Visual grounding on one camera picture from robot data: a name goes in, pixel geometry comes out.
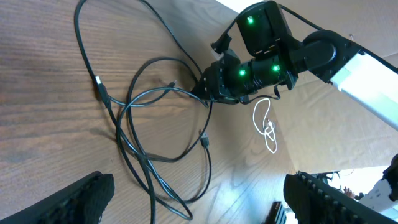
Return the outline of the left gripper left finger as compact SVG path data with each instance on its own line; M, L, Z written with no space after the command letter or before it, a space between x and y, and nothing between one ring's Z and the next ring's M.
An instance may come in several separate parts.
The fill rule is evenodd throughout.
M95 171L1 223L99 223L114 193L113 174Z

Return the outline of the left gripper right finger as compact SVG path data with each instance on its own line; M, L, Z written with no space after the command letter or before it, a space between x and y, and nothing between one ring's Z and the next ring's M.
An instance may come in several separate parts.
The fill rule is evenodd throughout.
M287 174L283 192L299 223L395 224L306 172Z

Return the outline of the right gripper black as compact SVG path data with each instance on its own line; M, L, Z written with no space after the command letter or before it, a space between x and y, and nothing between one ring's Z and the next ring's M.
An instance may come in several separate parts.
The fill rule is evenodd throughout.
M228 49L219 60L213 62L202 74L190 93L202 100L234 105L242 102L239 87L246 76L236 53Z

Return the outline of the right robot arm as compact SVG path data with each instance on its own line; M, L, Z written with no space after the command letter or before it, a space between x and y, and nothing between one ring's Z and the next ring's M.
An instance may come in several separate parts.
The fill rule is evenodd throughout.
M390 127L397 127L397 67L331 30L315 26L303 40L293 37L274 1L248 6L233 20L251 59L240 61L223 32L211 48L220 59L205 69L192 93L202 100L249 104L258 90L295 86L310 72L350 96Z

